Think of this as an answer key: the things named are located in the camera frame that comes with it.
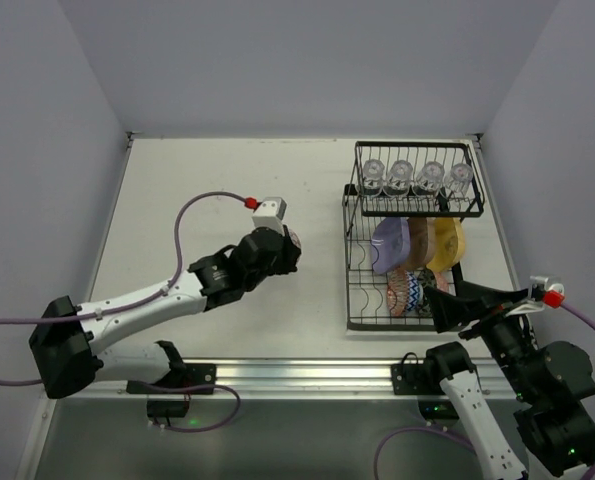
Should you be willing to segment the pink bowl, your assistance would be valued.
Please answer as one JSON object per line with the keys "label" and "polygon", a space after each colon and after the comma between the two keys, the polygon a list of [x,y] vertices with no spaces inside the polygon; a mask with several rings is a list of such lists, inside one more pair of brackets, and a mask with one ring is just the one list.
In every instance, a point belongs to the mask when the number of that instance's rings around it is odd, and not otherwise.
{"label": "pink bowl", "polygon": [[450,292],[450,284],[448,280],[441,274],[435,274],[435,282],[436,288],[442,292],[449,293]]}

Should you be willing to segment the blue zigzag bowl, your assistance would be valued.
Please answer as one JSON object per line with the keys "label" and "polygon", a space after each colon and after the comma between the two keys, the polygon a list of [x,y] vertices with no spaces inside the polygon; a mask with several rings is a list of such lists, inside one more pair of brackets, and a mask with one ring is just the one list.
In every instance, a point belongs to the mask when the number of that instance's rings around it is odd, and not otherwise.
{"label": "blue zigzag bowl", "polygon": [[411,272],[405,272],[406,289],[405,293],[406,301],[404,306],[404,312],[406,314],[413,312],[423,303],[424,291],[423,287],[418,278]]}

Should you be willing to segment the green leaf bowl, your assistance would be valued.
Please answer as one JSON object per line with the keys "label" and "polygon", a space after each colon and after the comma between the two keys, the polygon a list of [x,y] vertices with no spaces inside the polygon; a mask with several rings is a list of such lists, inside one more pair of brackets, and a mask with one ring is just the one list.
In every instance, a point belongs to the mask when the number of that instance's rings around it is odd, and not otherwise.
{"label": "green leaf bowl", "polygon": [[430,318],[432,316],[432,313],[428,301],[427,289],[437,287],[435,273],[428,268],[424,268],[418,274],[417,280],[422,291],[421,300],[419,301],[417,306],[418,315],[422,318]]}

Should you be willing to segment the orange patterned bowl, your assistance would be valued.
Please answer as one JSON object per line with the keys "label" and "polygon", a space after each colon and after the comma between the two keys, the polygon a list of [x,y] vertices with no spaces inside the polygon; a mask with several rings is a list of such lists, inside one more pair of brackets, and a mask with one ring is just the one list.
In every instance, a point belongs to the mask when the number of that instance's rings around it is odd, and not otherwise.
{"label": "orange patterned bowl", "polygon": [[396,269],[387,274],[387,306],[393,317],[402,317],[413,307],[409,275]]}

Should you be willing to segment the brown plate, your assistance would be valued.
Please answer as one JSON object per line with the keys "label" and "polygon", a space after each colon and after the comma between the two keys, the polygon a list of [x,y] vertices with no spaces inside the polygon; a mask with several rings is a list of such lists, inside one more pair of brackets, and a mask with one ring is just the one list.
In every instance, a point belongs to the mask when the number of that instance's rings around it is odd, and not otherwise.
{"label": "brown plate", "polygon": [[408,219],[410,251],[402,264],[406,271],[425,267],[435,256],[435,219],[413,217]]}

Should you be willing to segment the purple plate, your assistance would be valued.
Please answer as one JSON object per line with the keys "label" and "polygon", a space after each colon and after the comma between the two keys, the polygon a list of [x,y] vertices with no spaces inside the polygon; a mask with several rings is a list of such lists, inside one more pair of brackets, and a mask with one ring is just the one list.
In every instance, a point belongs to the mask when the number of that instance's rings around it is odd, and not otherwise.
{"label": "purple plate", "polygon": [[376,274],[386,274],[402,265],[409,251],[406,218],[387,217],[376,226],[370,239],[371,266]]}

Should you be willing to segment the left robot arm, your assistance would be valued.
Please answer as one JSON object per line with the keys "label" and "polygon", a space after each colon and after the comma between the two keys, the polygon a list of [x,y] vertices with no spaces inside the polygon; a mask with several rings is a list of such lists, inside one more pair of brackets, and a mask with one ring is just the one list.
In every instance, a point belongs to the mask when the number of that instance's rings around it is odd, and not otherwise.
{"label": "left robot arm", "polygon": [[[190,386],[190,370],[173,342],[133,348],[125,339],[234,303],[266,278],[296,272],[301,253],[291,229],[260,227],[239,244],[194,262],[173,284],[158,285],[159,296],[150,302],[141,301],[141,291],[80,306],[67,296],[52,301],[45,313],[58,320],[44,320],[29,339],[47,396],[63,399],[104,381],[126,381],[134,393]],[[130,301],[137,307],[130,307]]]}

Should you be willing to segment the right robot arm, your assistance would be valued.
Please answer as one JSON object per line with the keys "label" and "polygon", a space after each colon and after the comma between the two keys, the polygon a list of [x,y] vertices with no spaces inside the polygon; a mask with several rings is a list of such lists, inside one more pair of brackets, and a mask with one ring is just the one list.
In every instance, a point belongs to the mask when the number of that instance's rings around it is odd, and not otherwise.
{"label": "right robot arm", "polygon": [[487,479],[589,479],[595,472],[595,422],[582,401],[595,395],[593,367],[580,347],[557,341],[537,348],[521,321],[562,306],[564,286],[534,277],[528,288],[502,291],[462,282],[459,295],[424,291],[434,326],[459,327],[461,340],[479,338],[525,409],[514,418],[529,455],[523,465],[483,399],[477,369],[461,342],[427,351],[428,380],[449,398]]}

